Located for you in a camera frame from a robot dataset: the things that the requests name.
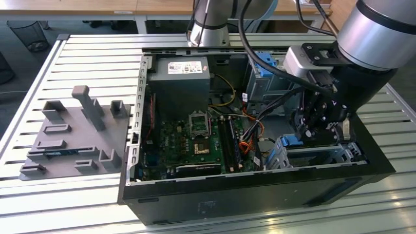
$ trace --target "power supply label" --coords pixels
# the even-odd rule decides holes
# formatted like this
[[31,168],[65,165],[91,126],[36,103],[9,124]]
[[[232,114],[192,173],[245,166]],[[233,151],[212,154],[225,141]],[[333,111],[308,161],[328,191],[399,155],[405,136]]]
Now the power supply label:
[[203,65],[200,61],[168,63],[168,74],[192,73],[203,73]]

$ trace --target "gray base plate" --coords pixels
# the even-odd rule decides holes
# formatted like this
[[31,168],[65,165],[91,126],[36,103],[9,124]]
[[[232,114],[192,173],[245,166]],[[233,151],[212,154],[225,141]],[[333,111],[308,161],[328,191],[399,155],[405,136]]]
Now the gray base plate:
[[[105,154],[111,156],[112,149],[115,149],[117,153],[117,157],[120,159],[124,155],[125,150],[125,142],[127,142],[127,132],[129,125],[129,113],[131,106],[125,105],[128,116],[125,118],[113,118],[109,106],[103,106],[104,116],[103,121],[107,129],[97,132],[89,120],[85,118],[81,107],[68,107],[67,111],[60,113],[63,122],[53,122],[53,124],[69,124],[72,130],[68,133],[55,133],[45,134],[44,129],[47,126],[52,126],[53,124],[44,120],[41,130],[37,134],[37,138],[35,144],[32,146],[32,151],[37,150],[36,146],[40,141],[53,141],[53,140],[64,140],[67,142],[67,147],[63,149],[76,149],[81,147],[96,147],[97,150],[104,150]],[[20,180],[35,180],[35,179],[49,179],[59,177],[69,177],[69,176],[84,176],[84,175],[97,175],[97,174],[108,174],[120,172],[120,166],[112,169],[104,168],[103,164],[99,162],[99,154],[91,154],[87,156],[81,156],[79,154],[75,155],[56,155],[49,156],[49,159],[36,160],[35,162],[28,158],[25,160],[25,166],[31,166],[36,163],[41,164],[41,166],[47,169],[44,174],[39,175],[24,175],[20,174]],[[76,160],[93,160],[96,164],[96,169],[85,170],[80,172],[76,169]]]

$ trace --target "white sticker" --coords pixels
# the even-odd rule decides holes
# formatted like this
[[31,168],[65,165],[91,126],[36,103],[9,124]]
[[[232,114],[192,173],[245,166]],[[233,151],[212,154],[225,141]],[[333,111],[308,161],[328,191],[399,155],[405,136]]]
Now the white sticker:
[[193,62],[171,62],[168,64],[168,74],[192,74],[203,73],[200,61]]
[[253,157],[253,162],[257,164],[257,166],[260,166],[260,159],[257,157]]
[[247,95],[247,93],[243,93],[243,101],[248,102],[248,95]]
[[132,14],[132,11],[115,11],[115,14]]

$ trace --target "yellow wire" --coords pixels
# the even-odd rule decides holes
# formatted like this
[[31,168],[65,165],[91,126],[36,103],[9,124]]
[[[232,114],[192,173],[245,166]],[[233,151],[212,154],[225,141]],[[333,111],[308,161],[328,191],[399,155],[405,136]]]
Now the yellow wire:
[[233,97],[232,97],[232,99],[231,99],[228,102],[225,102],[225,103],[213,104],[213,105],[208,105],[208,106],[211,106],[211,107],[227,106],[227,105],[232,104],[232,102],[235,101],[235,88],[233,88],[232,84],[228,82],[228,80],[225,80],[225,78],[224,78],[223,76],[220,76],[219,74],[215,74],[215,75],[219,76],[219,77],[225,81],[225,83],[228,84],[228,86],[231,87],[231,89],[232,89],[232,91],[233,91]]

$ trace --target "wire mesh trash bin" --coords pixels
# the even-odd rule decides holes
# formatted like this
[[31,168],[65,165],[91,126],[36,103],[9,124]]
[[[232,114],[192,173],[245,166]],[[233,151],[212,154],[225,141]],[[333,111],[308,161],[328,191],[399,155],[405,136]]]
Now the wire mesh trash bin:
[[0,84],[7,83],[15,77],[15,72],[0,53]]
[[49,43],[37,21],[8,21],[7,26],[31,52],[44,51],[48,48]]

